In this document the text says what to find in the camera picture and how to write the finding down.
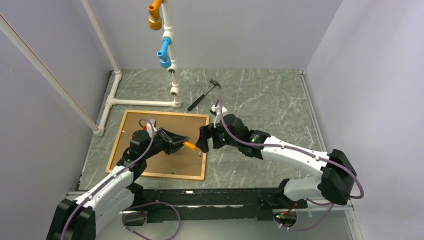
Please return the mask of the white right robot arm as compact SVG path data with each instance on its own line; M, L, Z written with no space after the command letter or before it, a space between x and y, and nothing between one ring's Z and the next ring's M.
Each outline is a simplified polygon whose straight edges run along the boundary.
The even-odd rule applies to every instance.
M234 114L224 116L217 124L199 128L196 146L204 153L209 151L209 139L214 149L232 146L247 157L293 165L308 173L309 177L281 181L275 200L282 208L319 197L344 206L353 198L351 192L357 173L341 150L315 151L285 142L270 133L248 129Z

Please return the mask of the orange pipe nozzle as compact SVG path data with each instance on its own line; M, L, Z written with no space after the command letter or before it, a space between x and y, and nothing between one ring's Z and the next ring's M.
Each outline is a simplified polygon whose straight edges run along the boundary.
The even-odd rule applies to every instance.
M162 18L160 14L161 5L164 3L164 0L154 0L147 9L149 13L148 26L151 30L158 31L162 28Z

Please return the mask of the blue pipe nozzle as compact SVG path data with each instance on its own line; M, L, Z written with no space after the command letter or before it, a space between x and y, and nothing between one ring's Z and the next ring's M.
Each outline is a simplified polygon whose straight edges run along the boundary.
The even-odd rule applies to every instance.
M172 65L171 59L168 54L168 48L171 45L171 43L172 43L172 40L169 37L164 37L162 39L161 48L156 53L157 57L159 58L160 66L165 69L169 68Z

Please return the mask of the white diagonal pole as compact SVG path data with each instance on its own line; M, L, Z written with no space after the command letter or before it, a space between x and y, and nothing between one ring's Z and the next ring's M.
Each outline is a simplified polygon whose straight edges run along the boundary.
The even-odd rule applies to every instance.
M0 15L0 29L5 36L17 47L17 49L26 57L26 59L38 70L38 72L48 81L48 83L59 93L59 95L67 102L67 104L79 115L79 117L89 126L96 136L101 136L104 130L89 117L78 102L64 88L54 74L41 61L36 53L18 34L13 26Z

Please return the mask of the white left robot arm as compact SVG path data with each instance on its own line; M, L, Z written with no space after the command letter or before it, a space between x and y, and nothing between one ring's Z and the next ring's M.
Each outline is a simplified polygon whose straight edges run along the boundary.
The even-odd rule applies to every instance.
M119 212L146 206L144 188L135 180L147 168L147 159L176 153L189 139L163 128L135 131L121 159L103 180L76 199L65 198L57 205L46 238L94 240Z

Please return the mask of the aluminium table edge rail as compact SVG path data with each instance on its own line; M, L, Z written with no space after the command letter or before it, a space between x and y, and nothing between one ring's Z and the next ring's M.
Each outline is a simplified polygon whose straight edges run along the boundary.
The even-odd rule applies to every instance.
M311 99L311 96L310 96L310 93L309 93L309 90L308 90L308 86L307 86L306 78L305 78L305 73L306 73L305 70L298 70L297 71L297 76L300 79L300 82L302 84L303 91L305 93L305 97L306 97L306 100L307 100L309 112L310 112L310 115L311 115L311 118L312 118L312 121L313 121L313 125L315 127L316 135L318 137L319 146L321 147L321 149L324 152L328 152L327 147L325 145L325 141L324 141L322 132L321 132L321 128L320 128L320 125L319 125L319 122L318 122L316 111L314 109L314 105L313 105L313 102L312 102L312 99Z

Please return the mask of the black claw hammer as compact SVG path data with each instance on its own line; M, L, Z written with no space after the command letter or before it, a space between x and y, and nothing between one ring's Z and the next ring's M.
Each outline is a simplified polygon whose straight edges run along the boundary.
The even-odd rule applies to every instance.
M191 103L191 105L187 108L187 111L192 111L203 99L204 97L209 94L215 87L218 87L221 89L221 84L217 80L213 80L212 78L209 80L211 83L211 86L208 88L208 90L204 93L202 93L195 101Z

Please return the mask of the yellow handled screwdriver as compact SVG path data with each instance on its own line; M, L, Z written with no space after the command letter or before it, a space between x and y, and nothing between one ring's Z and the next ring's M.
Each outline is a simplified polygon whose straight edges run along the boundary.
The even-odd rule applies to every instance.
M195 144L189 142L189 141L185 141L183 142L183 145L191 150L195 150L197 147Z

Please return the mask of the orange picture frame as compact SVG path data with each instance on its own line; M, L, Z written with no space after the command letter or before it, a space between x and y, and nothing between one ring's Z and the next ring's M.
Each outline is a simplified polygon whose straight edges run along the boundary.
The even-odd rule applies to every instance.
M207 114L148 111L148 110L125 110L112 151L106 167L110 173L123 151L130 145L133 132L140 130L139 120L155 119L157 128L164 128L172 133L188 136L189 142L195 144L199 139L199 128L210 123ZM163 152L147 160L147 168L141 174L144 177L172 178L183 180L203 181L206 174L207 154L199 149L191 150L182 147L176 153L167 155Z

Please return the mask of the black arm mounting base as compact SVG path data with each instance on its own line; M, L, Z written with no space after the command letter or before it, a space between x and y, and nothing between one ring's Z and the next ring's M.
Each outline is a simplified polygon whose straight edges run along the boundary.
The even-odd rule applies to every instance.
M148 223L162 223L180 218L189 220L256 219L271 221L281 210L294 212L305 209L305 200L291 201L277 188L198 188L198 189L138 189L129 210L146 213Z

